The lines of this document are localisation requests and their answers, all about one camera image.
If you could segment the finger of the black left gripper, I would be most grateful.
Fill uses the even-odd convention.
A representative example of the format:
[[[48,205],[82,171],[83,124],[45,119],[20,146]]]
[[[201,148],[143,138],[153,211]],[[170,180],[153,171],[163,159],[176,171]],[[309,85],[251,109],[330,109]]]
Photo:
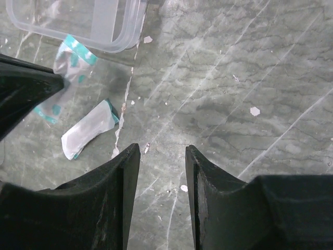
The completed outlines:
[[[52,69],[1,54],[1,139],[63,88],[63,78]]]

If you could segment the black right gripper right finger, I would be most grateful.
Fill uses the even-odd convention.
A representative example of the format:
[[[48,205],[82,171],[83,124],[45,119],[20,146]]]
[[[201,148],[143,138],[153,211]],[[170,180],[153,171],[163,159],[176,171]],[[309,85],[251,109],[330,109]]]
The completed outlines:
[[[195,249],[332,249],[332,176],[244,182],[186,147]]]

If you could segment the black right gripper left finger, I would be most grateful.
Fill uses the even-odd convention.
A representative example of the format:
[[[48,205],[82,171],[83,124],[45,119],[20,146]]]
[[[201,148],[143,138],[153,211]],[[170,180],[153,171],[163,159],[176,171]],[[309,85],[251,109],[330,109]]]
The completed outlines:
[[[51,190],[1,183],[1,249],[126,249],[140,149]]]

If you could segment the teal white tube box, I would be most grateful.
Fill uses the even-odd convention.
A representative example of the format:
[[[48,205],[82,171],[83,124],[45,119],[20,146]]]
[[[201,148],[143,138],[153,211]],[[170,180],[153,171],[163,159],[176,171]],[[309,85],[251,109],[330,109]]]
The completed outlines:
[[[64,88],[43,101],[34,111],[47,122],[56,124],[68,100],[93,70],[98,57],[73,36],[67,35],[59,46],[53,72],[62,77]]]

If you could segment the white packet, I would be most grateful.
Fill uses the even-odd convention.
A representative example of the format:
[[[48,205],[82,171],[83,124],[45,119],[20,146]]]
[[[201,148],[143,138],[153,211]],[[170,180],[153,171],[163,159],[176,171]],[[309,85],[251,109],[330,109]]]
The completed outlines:
[[[62,151],[68,160],[76,159],[96,136],[107,132],[119,122],[109,99],[101,101],[62,137]]]

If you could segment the clear compartment tray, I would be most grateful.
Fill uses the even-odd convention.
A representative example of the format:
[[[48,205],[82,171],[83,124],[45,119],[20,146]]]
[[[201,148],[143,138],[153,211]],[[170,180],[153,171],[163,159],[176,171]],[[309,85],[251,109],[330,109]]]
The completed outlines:
[[[19,29],[64,40],[72,35],[86,47],[119,53],[139,40],[147,1],[6,1]]]

